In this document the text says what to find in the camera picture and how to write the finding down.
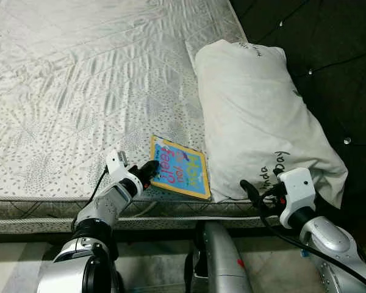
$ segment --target patterned fabric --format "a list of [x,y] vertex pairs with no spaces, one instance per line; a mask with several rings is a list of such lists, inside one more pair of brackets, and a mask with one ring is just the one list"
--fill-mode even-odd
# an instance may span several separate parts
[[[198,220],[203,217],[184,218],[120,218],[116,222],[116,230],[178,230],[194,229]],[[222,218],[212,217],[209,220],[219,220],[227,228],[257,228],[263,227],[259,217]],[[0,220],[0,234],[32,234],[32,233],[61,233],[71,232],[72,219],[20,219]],[[279,225],[277,217],[269,218],[269,223]]]
[[[152,134],[205,151],[191,60],[221,38],[246,40],[228,0],[0,1],[0,219],[22,221],[0,233],[66,231],[113,148],[139,165]],[[149,201],[151,216],[251,208],[154,189],[124,215]]]

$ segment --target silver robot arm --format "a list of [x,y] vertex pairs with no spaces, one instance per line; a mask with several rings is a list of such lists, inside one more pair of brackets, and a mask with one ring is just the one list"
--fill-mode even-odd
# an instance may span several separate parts
[[140,169],[128,170],[124,152],[115,150],[106,162],[112,183],[78,213],[74,234],[46,269],[38,293],[119,292],[112,226],[132,197],[149,186],[159,163],[149,161]]
[[[366,279],[366,263],[357,252],[350,233],[315,213],[315,189],[306,168],[280,173],[278,180],[285,189],[286,207],[279,220],[285,228],[300,230],[300,241],[341,262]],[[326,292],[366,293],[366,285],[344,270],[309,254],[318,269]]]

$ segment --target yellow book border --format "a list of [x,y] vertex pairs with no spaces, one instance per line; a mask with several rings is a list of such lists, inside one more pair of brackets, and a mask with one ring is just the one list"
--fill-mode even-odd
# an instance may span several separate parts
[[180,188],[173,187],[173,186],[170,186],[170,185],[165,184],[165,183],[154,182],[153,180],[151,181],[152,185],[157,186],[157,187],[161,187],[161,188],[164,188],[164,189],[167,189],[167,190],[175,191],[179,194],[190,195],[192,197],[197,197],[197,198],[201,198],[203,200],[208,200],[210,198],[210,188],[209,188],[209,180],[207,179],[207,168],[206,168],[205,156],[199,151],[195,151],[191,148],[186,148],[185,146],[182,146],[178,143],[170,142],[167,139],[163,139],[162,137],[153,135],[151,137],[151,160],[154,160],[154,148],[155,148],[155,144],[156,144],[157,139],[162,139],[163,143],[165,143],[166,145],[170,145],[171,147],[175,147],[177,149],[183,150],[183,151],[185,151],[187,153],[190,153],[190,154],[196,154],[201,158],[205,194],[201,194],[199,192],[189,191],[189,190],[185,190],[185,189],[180,189]]

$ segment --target pillow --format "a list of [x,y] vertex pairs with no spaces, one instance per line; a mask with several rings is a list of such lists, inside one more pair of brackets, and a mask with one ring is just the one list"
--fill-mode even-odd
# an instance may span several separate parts
[[241,179],[262,194],[274,168],[307,167],[321,196],[340,208],[348,171],[307,109],[281,48],[231,44],[195,56],[214,201],[243,199]]

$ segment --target book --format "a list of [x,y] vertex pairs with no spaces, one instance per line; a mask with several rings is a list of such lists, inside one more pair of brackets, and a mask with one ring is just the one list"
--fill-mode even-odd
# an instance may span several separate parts
[[159,161],[153,186],[208,200],[210,188],[204,155],[158,136],[151,137],[151,159]]

